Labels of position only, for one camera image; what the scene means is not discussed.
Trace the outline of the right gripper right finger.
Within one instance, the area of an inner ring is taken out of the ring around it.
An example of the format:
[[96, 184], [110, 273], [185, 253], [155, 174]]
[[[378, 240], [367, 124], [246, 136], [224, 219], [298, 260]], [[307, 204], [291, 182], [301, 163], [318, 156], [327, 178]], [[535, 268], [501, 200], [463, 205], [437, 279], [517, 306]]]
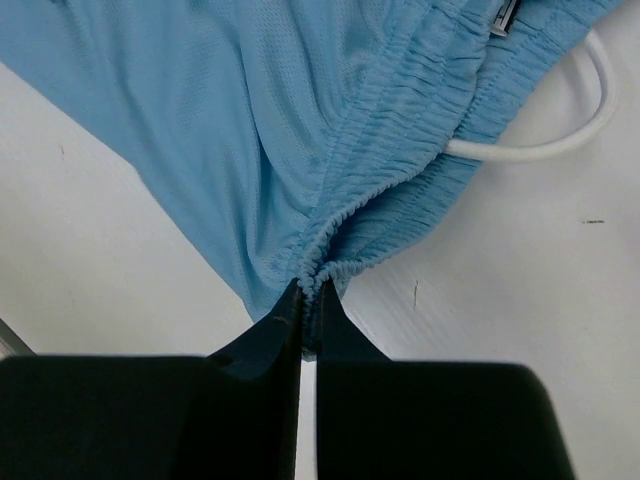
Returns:
[[549, 395], [526, 366], [399, 361], [317, 303], [316, 460], [322, 479], [571, 479]]

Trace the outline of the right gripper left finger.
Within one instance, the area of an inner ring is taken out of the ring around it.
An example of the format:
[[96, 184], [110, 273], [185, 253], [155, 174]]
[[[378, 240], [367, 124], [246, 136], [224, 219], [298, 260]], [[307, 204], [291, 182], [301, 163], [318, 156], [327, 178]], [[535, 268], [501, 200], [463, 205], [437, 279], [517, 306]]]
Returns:
[[303, 295], [209, 356], [1, 363], [5, 479], [290, 479]]

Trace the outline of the light blue shorts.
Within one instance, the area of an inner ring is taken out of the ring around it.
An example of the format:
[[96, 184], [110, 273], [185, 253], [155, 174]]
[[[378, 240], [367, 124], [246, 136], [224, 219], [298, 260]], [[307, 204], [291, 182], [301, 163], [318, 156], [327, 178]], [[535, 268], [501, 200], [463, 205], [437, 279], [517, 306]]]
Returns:
[[5, 1], [1, 317], [205, 353], [428, 235], [612, 1]]

